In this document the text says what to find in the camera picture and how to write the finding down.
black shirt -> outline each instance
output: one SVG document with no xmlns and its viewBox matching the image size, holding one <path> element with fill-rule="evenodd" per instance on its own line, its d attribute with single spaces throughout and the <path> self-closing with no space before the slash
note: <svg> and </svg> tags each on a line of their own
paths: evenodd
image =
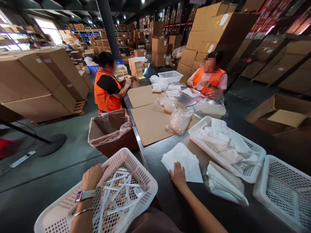
<svg viewBox="0 0 311 233">
<path fill-rule="evenodd" d="M 121 89 L 118 87 L 116 81 L 117 79 L 114 76 L 104 74 L 97 81 L 97 86 L 107 91 L 109 95 L 118 94 Z"/>
</svg>

bracelet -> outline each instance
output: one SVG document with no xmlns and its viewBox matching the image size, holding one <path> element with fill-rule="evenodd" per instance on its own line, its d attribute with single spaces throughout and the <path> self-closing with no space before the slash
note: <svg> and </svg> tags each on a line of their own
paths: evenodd
<svg viewBox="0 0 311 233">
<path fill-rule="evenodd" d="M 93 209 L 94 209 L 94 207 L 90 207 L 90 208 L 84 209 L 84 210 L 80 211 L 79 213 L 76 213 L 76 214 L 75 214 L 75 217 L 77 217 L 77 216 L 80 215 L 80 214 L 83 214 L 84 212 L 87 212 L 87 211 L 93 210 Z"/>
</svg>

white plastic basket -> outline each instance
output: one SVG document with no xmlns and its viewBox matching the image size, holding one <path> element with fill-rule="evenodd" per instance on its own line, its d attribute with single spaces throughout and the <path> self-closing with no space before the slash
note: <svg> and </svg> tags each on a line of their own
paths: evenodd
<svg viewBox="0 0 311 233">
<path fill-rule="evenodd" d="M 203 151 L 205 151 L 209 156 L 211 156 L 217 163 L 219 163 L 223 168 L 225 168 L 228 172 L 234 174 L 235 176 L 241 177 L 248 183 L 255 183 L 259 171 L 261 169 L 260 166 L 252 165 L 251 167 L 244 170 L 243 174 L 240 173 L 235 167 L 233 167 L 226 159 L 217 154 L 218 149 L 215 148 L 211 143 L 204 142 L 198 136 L 198 130 L 203 127 L 203 125 L 207 123 L 209 127 L 212 126 L 212 118 L 210 116 L 204 117 L 198 123 L 196 123 L 191 129 L 189 129 L 190 139 L 197 144 Z M 259 162 L 263 163 L 266 151 L 261 146 L 247 139 L 246 137 L 240 135 L 246 144 L 251 148 L 253 152 L 258 156 Z"/>
<path fill-rule="evenodd" d="M 111 158 L 109 158 L 102 166 L 109 164 L 109 167 L 104 172 L 104 175 L 96 188 L 96 195 L 93 198 L 93 232 L 115 232 L 116 228 L 119 228 L 119 232 L 126 232 L 127 228 L 131 222 L 144 212 L 151 204 L 153 198 L 155 197 L 158 184 L 156 180 L 151 176 L 151 174 L 144 168 L 144 166 L 135 158 L 135 156 L 127 149 L 122 148 Z M 116 174 L 118 170 L 123 169 L 124 171 L 129 171 L 131 177 L 130 184 L 142 184 L 146 187 L 146 192 L 136 199 L 135 192 L 133 189 L 122 187 L 123 191 L 120 193 L 121 196 L 115 198 L 116 203 L 112 203 L 114 206 L 110 205 L 110 210 L 116 207 L 124 207 L 128 201 L 137 200 L 132 208 L 124 209 L 123 212 L 117 212 L 111 215 L 107 215 L 107 211 L 103 215 L 101 213 L 102 207 L 102 196 L 104 191 L 102 187 L 106 185 L 109 181 L 115 185 L 115 182 L 111 182 L 115 177 L 124 176 L 122 174 Z M 47 207 L 38 217 L 34 231 L 35 233 L 69 233 L 71 223 L 73 221 L 73 216 L 75 214 L 77 203 L 75 199 L 77 193 L 82 190 L 82 182 L 79 182 L 76 186 L 66 192 L 63 196 L 57 199 L 53 204 Z M 127 221 L 122 226 L 120 226 L 121 218 L 127 215 Z M 109 222 L 113 221 L 113 224 L 106 224 L 109 218 Z"/>
<path fill-rule="evenodd" d="M 296 232 L 311 229 L 311 177 L 267 155 L 253 196 Z"/>
<path fill-rule="evenodd" d="M 178 73 L 177 71 L 167 71 L 158 73 L 160 78 L 165 79 L 168 83 L 179 82 L 183 74 Z"/>
</svg>

orange safety vest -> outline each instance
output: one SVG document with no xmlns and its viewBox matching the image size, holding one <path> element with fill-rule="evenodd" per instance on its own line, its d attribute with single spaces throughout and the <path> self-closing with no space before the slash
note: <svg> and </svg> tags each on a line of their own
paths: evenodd
<svg viewBox="0 0 311 233">
<path fill-rule="evenodd" d="M 94 84 L 95 103 L 98 105 L 98 108 L 100 110 L 103 110 L 105 112 L 121 109 L 122 99 L 118 99 L 113 95 L 109 95 L 107 91 L 105 91 L 104 89 L 102 89 L 97 85 L 97 82 L 102 75 L 109 75 L 109 74 L 106 73 L 102 68 L 100 68 L 97 71 Z M 116 81 L 118 88 L 122 89 L 120 83 L 116 80 L 116 78 L 113 77 L 113 79 Z"/>
<path fill-rule="evenodd" d="M 194 86 L 198 85 L 198 83 L 200 82 L 201 78 L 203 77 L 203 74 L 204 74 L 204 69 L 203 69 L 203 67 L 200 67 L 198 72 L 196 72 L 196 74 L 194 75 L 194 77 L 192 79 Z M 221 80 L 222 75 L 224 75 L 224 74 L 226 74 L 226 71 L 224 71 L 222 69 L 219 69 L 219 70 L 215 71 L 215 73 L 213 73 L 212 76 L 210 77 L 209 82 L 214 87 L 217 87 L 219 82 L 220 82 L 220 80 Z M 201 90 L 201 93 L 208 95 L 208 94 L 212 93 L 212 90 L 210 88 L 203 87 L 202 90 Z"/>
</svg>

hair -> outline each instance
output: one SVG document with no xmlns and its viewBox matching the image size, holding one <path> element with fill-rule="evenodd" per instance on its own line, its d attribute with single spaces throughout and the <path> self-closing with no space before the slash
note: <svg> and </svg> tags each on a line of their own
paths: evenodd
<svg viewBox="0 0 311 233">
<path fill-rule="evenodd" d="M 213 51 L 206 56 L 208 58 L 215 58 L 215 63 L 217 66 L 220 65 L 221 60 L 223 59 L 224 53 L 222 51 Z"/>
<path fill-rule="evenodd" d="M 106 65 L 113 67 L 114 59 L 111 53 L 103 51 L 99 56 L 93 57 L 93 62 L 98 64 L 100 67 L 105 67 Z"/>
</svg>

